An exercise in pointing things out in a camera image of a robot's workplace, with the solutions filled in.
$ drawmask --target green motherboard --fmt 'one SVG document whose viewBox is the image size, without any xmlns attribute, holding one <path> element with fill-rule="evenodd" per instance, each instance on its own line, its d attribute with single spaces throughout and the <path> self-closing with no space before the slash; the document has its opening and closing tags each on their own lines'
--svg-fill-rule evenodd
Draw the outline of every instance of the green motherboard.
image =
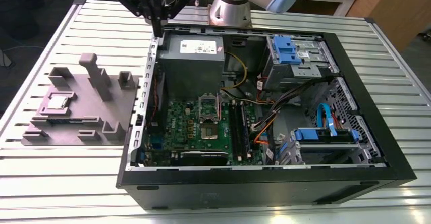
<svg viewBox="0 0 431 224">
<path fill-rule="evenodd" d="M 249 157 L 235 155 L 235 147 L 231 138 L 231 119 L 233 112 L 230 107 L 238 105 L 234 102 L 223 102 L 219 105 L 221 114 L 218 121 L 202 121 L 201 114 L 218 114 L 218 107 L 211 106 L 210 102 L 203 102 L 199 106 L 198 101 L 169 102 L 167 124 L 163 135 L 153 135 L 151 142 L 161 143 L 159 151 L 153 152 L 153 165 L 171 166 L 170 158 L 175 152 L 202 151 L 226 152 L 229 154 L 227 165 L 262 165 L 262 149 L 254 148 L 247 154 Z M 241 105 L 243 111 L 242 120 L 247 123 L 246 128 L 257 121 L 255 106 L 253 104 Z"/>
</svg>

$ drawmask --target open computer tower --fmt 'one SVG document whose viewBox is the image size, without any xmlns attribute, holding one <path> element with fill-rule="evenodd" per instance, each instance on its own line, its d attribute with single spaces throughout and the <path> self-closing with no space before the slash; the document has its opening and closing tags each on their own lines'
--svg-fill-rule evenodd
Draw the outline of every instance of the open computer tower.
<svg viewBox="0 0 431 224">
<path fill-rule="evenodd" d="M 342 203 L 414 179 L 335 34 L 153 39 L 116 184 L 145 209 Z"/>
</svg>

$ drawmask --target power supply label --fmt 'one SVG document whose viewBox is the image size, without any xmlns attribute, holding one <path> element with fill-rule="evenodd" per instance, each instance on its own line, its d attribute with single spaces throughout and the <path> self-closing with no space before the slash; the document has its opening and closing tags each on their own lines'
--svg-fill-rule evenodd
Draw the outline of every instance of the power supply label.
<svg viewBox="0 0 431 224">
<path fill-rule="evenodd" d="M 182 40 L 181 53 L 218 54 L 215 41 Z"/>
</svg>

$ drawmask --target motherboard chip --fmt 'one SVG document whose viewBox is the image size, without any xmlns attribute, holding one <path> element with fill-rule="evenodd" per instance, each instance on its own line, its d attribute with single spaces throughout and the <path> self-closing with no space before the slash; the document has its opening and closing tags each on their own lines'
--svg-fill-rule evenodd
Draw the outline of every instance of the motherboard chip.
<svg viewBox="0 0 431 224">
<path fill-rule="evenodd" d="M 219 138 L 219 125 L 215 123 L 201 124 L 201 138 L 215 140 Z"/>
</svg>

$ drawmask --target ram slot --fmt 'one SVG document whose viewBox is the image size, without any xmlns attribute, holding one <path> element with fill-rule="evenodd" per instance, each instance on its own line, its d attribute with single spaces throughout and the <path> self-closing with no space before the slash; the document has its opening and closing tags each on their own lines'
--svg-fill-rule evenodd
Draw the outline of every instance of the ram slot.
<svg viewBox="0 0 431 224">
<path fill-rule="evenodd" d="M 230 112 L 233 155 L 234 155 L 234 159 L 237 159 L 238 161 L 242 161 L 241 134 L 239 134 L 239 128 L 238 128 L 237 106 L 234 103 L 233 105 L 230 105 L 229 112 Z"/>
<path fill-rule="evenodd" d="M 243 129 L 243 156 L 246 158 L 251 158 L 251 146 L 250 146 L 250 139 L 249 139 L 249 126 L 247 126 L 247 116 L 246 116 L 246 110 L 245 106 L 241 105 L 241 111 L 242 111 L 242 129 Z"/>
</svg>

